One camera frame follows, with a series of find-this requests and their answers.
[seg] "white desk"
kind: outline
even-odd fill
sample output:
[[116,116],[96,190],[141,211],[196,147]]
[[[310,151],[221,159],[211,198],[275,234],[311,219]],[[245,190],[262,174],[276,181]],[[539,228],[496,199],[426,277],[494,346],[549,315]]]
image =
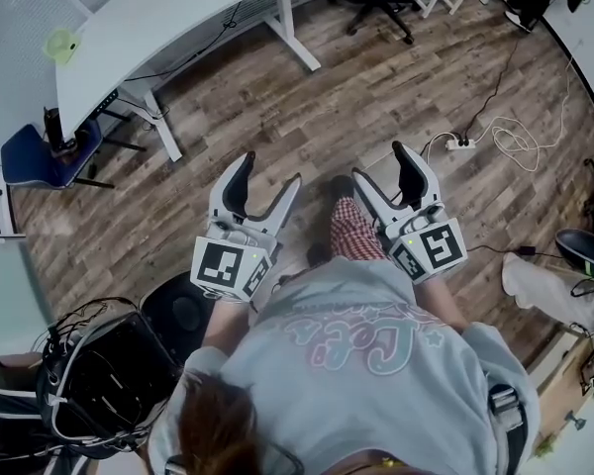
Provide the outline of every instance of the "white desk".
[[[71,136],[112,91],[161,50],[241,1],[110,0],[88,19],[70,62],[56,68],[63,134]],[[311,70],[316,70],[321,64],[295,38],[291,1],[277,0],[277,5],[279,20],[267,16],[265,22]],[[127,82],[122,89],[123,98],[148,107],[153,114],[160,112],[148,82]],[[127,106],[156,126],[173,161],[180,158],[164,119],[155,120],[146,111]]]

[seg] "backpack strap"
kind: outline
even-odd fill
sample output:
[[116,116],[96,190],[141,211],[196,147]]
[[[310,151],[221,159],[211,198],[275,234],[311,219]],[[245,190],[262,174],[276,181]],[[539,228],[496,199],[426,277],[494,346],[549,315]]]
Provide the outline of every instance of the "backpack strap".
[[515,475],[528,437],[526,411],[517,391],[506,384],[490,390],[488,405],[499,447],[498,474]]

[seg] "gray sweatshirt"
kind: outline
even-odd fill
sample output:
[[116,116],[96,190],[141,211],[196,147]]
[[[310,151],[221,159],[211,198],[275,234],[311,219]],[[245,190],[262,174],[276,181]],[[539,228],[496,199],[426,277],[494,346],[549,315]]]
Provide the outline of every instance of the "gray sweatshirt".
[[[337,257],[274,294],[227,357],[191,354],[203,371],[250,389],[264,473],[294,471],[272,445],[320,474],[351,454],[378,449],[436,475],[491,475],[498,448],[488,392],[513,386],[528,416],[530,456],[539,402],[526,371],[499,335],[472,324],[462,335],[415,306],[409,277],[393,263]],[[149,439],[156,475],[178,453],[179,384]]]

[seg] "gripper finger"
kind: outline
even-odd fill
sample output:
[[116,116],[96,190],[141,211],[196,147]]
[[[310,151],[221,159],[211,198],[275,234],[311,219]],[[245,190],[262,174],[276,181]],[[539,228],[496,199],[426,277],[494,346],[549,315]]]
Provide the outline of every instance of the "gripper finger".
[[408,206],[397,206],[390,202],[372,178],[357,168],[352,170],[352,178],[363,204],[372,217],[380,220],[383,227],[388,227],[413,213]]
[[209,195],[209,216],[236,214],[247,217],[248,177],[255,162],[255,152],[249,151],[234,161],[222,173]]
[[441,199],[438,178],[429,165],[410,147],[398,141],[392,143],[392,148],[400,164],[398,187],[403,193],[402,204],[417,211],[438,202]]
[[295,174],[284,183],[281,191],[273,199],[266,212],[260,216],[249,216],[243,226],[271,236],[276,236],[284,227],[290,212],[295,204],[297,194],[301,189],[302,179],[300,174]]

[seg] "shoe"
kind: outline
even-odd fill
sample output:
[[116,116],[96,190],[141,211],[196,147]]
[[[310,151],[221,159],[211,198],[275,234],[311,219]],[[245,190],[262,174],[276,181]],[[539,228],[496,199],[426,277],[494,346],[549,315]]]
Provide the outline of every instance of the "shoe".
[[529,29],[528,27],[522,25],[521,18],[514,12],[504,11],[504,16],[506,16],[508,18],[508,21],[510,21],[513,25],[516,25],[517,27],[521,28],[527,34],[529,34],[533,30],[532,28]]
[[354,182],[349,176],[335,176],[328,188],[334,202],[339,201],[343,197],[354,198]]

